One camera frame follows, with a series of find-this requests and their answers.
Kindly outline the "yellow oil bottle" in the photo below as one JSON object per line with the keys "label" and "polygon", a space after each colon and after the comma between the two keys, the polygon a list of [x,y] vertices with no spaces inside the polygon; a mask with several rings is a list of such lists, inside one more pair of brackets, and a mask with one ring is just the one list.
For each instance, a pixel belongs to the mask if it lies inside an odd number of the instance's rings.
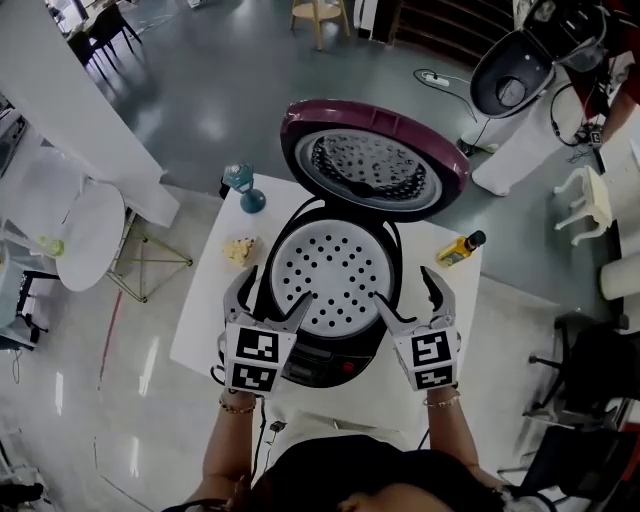
{"label": "yellow oil bottle", "polygon": [[458,237],[451,245],[436,255],[436,262],[443,267],[451,267],[470,258],[473,252],[485,243],[486,234],[481,230],[466,237]]}

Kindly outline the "person's dark top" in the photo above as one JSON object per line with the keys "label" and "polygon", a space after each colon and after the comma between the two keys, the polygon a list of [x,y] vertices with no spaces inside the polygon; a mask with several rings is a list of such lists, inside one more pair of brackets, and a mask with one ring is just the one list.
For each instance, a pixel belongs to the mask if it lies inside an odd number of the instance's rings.
{"label": "person's dark top", "polygon": [[337,512],[356,493],[393,484],[425,491],[454,512],[503,512],[499,492],[437,450],[401,451],[365,435],[311,439],[286,449],[251,489],[248,512]]}

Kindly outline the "white round side table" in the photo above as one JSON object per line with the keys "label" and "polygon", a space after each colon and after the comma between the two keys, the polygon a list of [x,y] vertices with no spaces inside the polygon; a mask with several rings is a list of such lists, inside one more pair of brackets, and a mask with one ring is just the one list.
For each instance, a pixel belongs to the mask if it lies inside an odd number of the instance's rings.
{"label": "white round side table", "polygon": [[156,292],[146,288],[146,268],[173,265],[177,275],[193,259],[137,225],[126,214],[115,186],[91,182],[72,204],[61,226],[64,252],[55,258],[62,284],[85,291],[107,277],[139,303]]}

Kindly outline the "white ornate stool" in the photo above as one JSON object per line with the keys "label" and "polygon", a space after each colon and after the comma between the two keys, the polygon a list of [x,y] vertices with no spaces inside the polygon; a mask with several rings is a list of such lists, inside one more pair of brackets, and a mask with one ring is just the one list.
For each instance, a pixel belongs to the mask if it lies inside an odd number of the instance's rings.
{"label": "white ornate stool", "polygon": [[613,224],[614,217],[609,199],[609,191],[603,178],[589,165],[574,169],[565,182],[553,188],[553,194],[565,192],[576,180],[581,182],[582,196],[570,204],[572,214],[557,223],[556,231],[585,217],[590,217],[596,227],[574,236],[571,245],[577,247],[583,240],[598,238]]}

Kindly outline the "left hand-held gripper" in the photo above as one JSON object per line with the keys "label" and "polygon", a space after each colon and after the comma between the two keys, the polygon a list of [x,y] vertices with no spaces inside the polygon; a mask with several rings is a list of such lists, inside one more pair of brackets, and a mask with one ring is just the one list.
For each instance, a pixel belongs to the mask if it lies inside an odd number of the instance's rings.
{"label": "left hand-held gripper", "polygon": [[215,381],[228,390],[273,395],[313,296],[305,292],[281,321],[259,322],[247,306],[257,272],[257,265],[243,270],[223,296],[225,328],[217,340]]}

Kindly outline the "white column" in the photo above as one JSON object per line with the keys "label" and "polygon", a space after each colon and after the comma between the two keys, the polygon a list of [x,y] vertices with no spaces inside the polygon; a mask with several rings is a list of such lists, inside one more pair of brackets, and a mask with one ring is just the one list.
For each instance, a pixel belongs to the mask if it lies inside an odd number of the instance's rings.
{"label": "white column", "polygon": [[0,93],[141,217],[173,223],[179,203],[160,182],[164,170],[102,95],[43,0],[0,0]]}

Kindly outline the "pale teal storage box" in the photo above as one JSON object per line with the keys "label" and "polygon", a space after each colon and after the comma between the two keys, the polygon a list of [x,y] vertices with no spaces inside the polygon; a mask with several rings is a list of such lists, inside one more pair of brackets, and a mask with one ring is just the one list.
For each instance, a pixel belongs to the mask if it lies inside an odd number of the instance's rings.
{"label": "pale teal storage box", "polygon": [[16,318],[22,287],[23,269],[6,259],[0,269],[0,329]]}

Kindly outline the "person's light trousers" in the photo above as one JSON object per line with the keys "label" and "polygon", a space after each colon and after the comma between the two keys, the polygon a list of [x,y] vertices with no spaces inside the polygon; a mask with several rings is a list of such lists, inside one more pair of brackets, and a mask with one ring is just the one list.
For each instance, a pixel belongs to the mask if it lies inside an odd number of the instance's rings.
{"label": "person's light trousers", "polygon": [[413,436],[411,432],[362,425],[298,411],[286,421],[282,432],[276,435],[274,449],[277,454],[282,454],[304,441],[351,435],[365,435],[401,450],[416,449],[422,438],[421,435]]}

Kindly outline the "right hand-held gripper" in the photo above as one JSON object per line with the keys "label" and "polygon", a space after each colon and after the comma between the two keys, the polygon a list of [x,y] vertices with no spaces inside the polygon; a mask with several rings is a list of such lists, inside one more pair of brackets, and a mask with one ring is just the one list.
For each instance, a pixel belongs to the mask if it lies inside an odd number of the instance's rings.
{"label": "right hand-held gripper", "polygon": [[384,296],[375,292],[373,302],[394,342],[394,349],[411,388],[429,391],[457,385],[461,337],[455,325],[453,290],[434,270],[420,267],[432,303],[432,319],[403,318]]}

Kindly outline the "maroon rice cooker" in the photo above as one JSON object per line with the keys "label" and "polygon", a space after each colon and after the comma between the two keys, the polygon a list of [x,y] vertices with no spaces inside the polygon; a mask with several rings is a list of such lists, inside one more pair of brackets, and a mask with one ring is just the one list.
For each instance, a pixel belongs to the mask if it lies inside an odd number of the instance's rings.
{"label": "maroon rice cooker", "polygon": [[[391,259],[389,297],[397,304],[404,274],[399,225],[424,220],[463,191],[469,163],[431,128],[373,105],[313,99],[289,106],[281,124],[283,156],[311,197],[290,217],[266,259],[255,307],[259,319],[282,319],[269,282],[276,249],[294,229],[322,219],[370,231]],[[285,379],[310,388],[350,382],[373,361],[386,331],[379,318],[347,338],[320,338],[300,328],[284,366]]]}

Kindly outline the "teal lantern lamp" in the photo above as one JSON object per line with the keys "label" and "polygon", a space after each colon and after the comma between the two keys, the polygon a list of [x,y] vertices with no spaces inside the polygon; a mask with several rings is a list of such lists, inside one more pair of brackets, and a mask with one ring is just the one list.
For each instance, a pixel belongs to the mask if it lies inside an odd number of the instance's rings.
{"label": "teal lantern lamp", "polygon": [[251,165],[226,166],[222,183],[240,194],[240,206],[245,213],[258,213],[266,206],[266,196],[254,185],[254,171]]}

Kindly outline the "white console table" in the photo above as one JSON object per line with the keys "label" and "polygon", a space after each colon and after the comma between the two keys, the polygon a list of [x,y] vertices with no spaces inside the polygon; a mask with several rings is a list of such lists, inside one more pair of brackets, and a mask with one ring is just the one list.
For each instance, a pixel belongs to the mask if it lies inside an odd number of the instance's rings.
{"label": "white console table", "polygon": [[605,174],[621,257],[604,265],[599,284],[611,301],[640,293],[640,146],[629,141],[621,164]]}

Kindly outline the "person's left forearm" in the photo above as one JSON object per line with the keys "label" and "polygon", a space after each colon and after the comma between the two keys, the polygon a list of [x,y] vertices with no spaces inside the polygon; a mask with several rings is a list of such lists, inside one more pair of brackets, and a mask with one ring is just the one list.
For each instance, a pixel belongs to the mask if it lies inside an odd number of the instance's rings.
{"label": "person's left forearm", "polygon": [[205,451],[202,480],[188,502],[231,499],[237,484],[251,472],[253,412],[256,396],[225,390]]}

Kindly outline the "person's right forearm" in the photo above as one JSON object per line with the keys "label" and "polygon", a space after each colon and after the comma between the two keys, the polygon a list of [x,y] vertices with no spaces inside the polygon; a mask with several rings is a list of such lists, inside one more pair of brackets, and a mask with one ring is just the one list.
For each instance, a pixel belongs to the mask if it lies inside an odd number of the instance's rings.
{"label": "person's right forearm", "polygon": [[498,488],[502,482],[480,467],[476,445],[459,398],[459,392],[451,386],[427,392],[430,447],[457,459],[484,485]]}

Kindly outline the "white steamer tray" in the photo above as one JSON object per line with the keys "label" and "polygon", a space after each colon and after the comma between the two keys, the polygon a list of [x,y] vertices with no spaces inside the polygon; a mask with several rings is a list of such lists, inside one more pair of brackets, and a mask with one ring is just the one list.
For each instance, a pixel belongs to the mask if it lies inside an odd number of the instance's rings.
{"label": "white steamer tray", "polygon": [[269,282],[286,313],[309,292],[312,303],[300,329],[320,338],[347,338],[379,318],[378,293],[389,297],[395,277],[382,243],[365,228],[322,219],[291,232],[276,249]]}

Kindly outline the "yellow popcorn pile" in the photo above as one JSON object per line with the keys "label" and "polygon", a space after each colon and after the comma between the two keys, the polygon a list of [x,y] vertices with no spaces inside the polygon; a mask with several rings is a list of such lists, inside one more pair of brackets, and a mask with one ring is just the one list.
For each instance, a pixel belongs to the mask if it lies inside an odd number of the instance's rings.
{"label": "yellow popcorn pile", "polygon": [[260,252],[260,244],[258,237],[232,238],[224,244],[223,254],[230,262],[244,267],[253,263]]}

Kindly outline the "black dining chair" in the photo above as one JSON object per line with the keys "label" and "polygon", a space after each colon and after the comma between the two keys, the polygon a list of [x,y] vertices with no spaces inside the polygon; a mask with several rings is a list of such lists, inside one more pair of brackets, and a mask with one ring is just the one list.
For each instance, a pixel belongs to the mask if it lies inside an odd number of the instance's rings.
{"label": "black dining chair", "polygon": [[100,76],[107,81],[102,68],[95,62],[95,58],[98,56],[100,49],[97,44],[91,42],[90,36],[84,29],[76,27],[65,37],[65,41],[84,70],[87,69],[89,64],[94,63]]}
{"label": "black dining chair", "polygon": [[90,31],[90,37],[104,46],[110,45],[111,41],[120,33],[129,33],[135,40],[142,43],[140,37],[122,16],[118,6],[112,4],[97,15]]}

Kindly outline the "wooden stool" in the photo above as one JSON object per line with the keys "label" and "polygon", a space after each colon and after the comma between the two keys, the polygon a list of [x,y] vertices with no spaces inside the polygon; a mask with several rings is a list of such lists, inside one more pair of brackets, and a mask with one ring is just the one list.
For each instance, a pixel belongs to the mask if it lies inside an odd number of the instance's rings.
{"label": "wooden stool", "polygon": [[322,23],[325,21],[340,19],[345,35],[350,36],[350,23],[344,0],[336,0],[335,3],[326,0],[292,0],[289,25],[291,31],[295,30],[298,19],[312,22],[317,51],[324,49]]}

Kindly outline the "black office chair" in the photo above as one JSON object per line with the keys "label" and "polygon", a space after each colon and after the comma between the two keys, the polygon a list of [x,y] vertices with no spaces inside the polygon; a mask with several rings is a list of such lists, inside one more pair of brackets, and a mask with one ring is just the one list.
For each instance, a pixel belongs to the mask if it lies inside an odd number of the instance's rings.
{"label": "black office chair", "polygon": [[557,487],[568,497],[601,502],[621,481],[638,440],[637,432],[552,426],[545,431],[531,463],[500,469],[498,474],[523,472],[519,487],[525,491]]}
{"label": "black office chair", "polygon": [[523,415],[578,430],[614,430],[619,409],[608,404],[640,401],[640,332],[626,334],[629,326],[625,314],[603,323],[569,314],[557,318],[554,337],[561,343],[561,359],[534,354],[528,359],[556,370],[556,378]]}

